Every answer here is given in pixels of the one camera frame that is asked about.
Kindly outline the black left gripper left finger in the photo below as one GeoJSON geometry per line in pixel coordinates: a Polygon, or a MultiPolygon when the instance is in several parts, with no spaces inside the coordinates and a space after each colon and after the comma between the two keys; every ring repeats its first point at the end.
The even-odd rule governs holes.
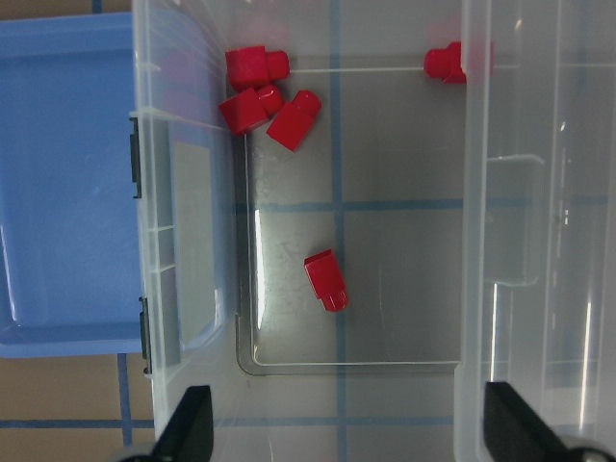
{"type": "Polygon", "coordinates": [[[167,426],[150,452],[154,461],[209,461],[214,449],[211,388],[186,389],[167,426]]]}

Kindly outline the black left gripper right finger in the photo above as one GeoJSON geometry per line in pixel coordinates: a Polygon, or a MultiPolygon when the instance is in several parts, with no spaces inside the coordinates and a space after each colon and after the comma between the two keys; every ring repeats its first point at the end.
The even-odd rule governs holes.
{"type": "Polygon", "coordinates": [[[577,461],[507,382],[487,382],[483,441],[493,461],[577,461]]]}

